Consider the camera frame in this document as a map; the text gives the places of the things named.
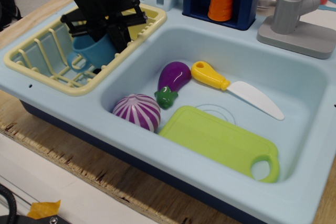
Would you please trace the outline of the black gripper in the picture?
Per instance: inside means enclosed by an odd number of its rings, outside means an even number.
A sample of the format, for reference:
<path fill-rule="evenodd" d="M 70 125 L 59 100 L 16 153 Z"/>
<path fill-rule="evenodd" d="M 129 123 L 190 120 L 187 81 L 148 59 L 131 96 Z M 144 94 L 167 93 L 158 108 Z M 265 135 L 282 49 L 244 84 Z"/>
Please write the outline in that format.
<path fill-rule="evenodd" d="M 78 9 L 62 15 L 73 36 L 90 35 L 98 42 L 108 32 L 118 53 L 131 41 L 128 27 L 145 24 L 147 16 L 140 0 L 73 0 Z"/>

